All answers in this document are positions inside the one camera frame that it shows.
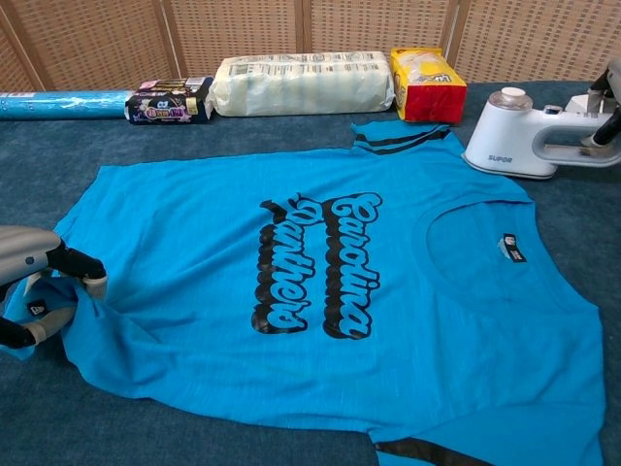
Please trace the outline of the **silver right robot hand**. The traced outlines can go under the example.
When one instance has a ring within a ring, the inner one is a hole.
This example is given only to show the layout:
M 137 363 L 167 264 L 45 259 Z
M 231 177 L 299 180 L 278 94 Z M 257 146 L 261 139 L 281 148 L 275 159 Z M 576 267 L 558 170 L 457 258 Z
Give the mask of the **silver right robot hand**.
M 600 106 L 610 114 L 607 121 L 592 135 L 581 140 L 584 147 L 608 146 L 620 134 L 620 58 L 612 58 L 605 71 L 591 84 L 587 91 L 587 112 L 598 113 Z

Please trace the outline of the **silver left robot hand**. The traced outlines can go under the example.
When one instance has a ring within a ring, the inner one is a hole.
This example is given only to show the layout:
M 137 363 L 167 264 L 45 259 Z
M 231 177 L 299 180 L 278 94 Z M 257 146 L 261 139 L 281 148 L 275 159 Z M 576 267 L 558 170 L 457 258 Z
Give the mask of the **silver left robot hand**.
M 102 299 L 108 274 L 101 260 L 71 249 L 54 232 L 23 225 L 1 227 L 1 298 L 26 281 L 24 322 L 1 317 L 1 345 L 11 350 L 35 347 L 59 332 L 74 317 L 77 305 L 69 298 L 43 296 L 58 283 L 81 287 Z

